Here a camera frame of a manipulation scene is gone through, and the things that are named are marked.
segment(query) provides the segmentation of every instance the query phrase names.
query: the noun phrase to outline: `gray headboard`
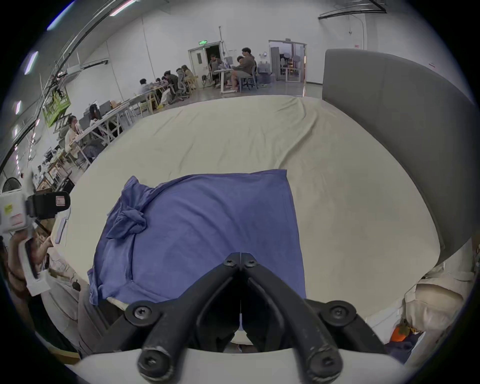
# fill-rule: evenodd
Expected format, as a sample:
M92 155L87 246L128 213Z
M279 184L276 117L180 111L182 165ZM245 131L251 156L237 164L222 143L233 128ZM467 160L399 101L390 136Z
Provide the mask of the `gray headboard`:
M439 263L473 234L479 208L478 108L432 70L358 49L325 53L323 99L397 159L437 228Z

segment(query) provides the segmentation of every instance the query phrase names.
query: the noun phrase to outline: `fluorescent light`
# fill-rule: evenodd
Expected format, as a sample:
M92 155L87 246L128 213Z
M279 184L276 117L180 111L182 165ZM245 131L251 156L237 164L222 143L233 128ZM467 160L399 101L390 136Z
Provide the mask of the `fluorescent light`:
M25 68L25 74L29 74L32 70L33 64L35 63L36 57L38 56L38 51L32 53L30 55L30 59L28 60L27 67Z
M62 20L62 18L65 16L65 14L70 10L73 3L75 3L75 1L72 1L62 12L59 13L59 15L55 19L53 19L53 21L47 27L47 31L51 31L53 28L55 28L58 25L60 20Z
M117 14L119 14L120 12L122 12L125 8L127 8L128 6L132 5L133 3L135 3L136 0L129 0L125 3L123 3L121 6L119 6L116 10L114 10L110 16L115 16Z
M15 115L18 115L20 113L20 108L22 107L22 101L20 100L16 105L15 105Z

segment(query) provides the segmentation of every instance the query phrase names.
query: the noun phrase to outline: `blue towel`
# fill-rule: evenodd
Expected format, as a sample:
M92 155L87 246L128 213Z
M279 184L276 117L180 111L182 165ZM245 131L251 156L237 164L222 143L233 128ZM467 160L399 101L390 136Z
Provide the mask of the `blue towel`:
M156 188L132 176L96 247L90 302L175 299L232 252L251 253L305 298L286 170L190 175Z

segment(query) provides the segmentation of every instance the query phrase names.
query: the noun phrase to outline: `concrete floor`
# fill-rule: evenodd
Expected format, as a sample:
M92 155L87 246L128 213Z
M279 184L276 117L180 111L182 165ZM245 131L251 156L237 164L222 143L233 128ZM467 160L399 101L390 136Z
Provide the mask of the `concrete floor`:
M226 97L241 97L252 95L291 95L291 96L309 96L322 98L322 86L316 84L306 84L305 95L303 94L303 84L300 83L286 83L284 81L277 81L271 84L265 84L264 87L259 85L258 89L242 89L242 93L220 93L219 88L207 87L198 88L189 98L176 102L172 105L165 106L158 112L166 109L180 107L187 104L197 103L199 101L216 100Z

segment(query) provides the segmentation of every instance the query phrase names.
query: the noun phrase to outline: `beige tablecloth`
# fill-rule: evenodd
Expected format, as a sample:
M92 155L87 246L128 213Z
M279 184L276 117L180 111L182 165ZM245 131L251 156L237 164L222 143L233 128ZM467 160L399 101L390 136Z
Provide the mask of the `beige tablecloth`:
M335 107L291 96L212 100L140 120L73 189L56 248L86 278L107 214L132 175L156 186L194 173L270 168L288 170L309 299L346 300L368 316L435 265L435 227L403 168Z

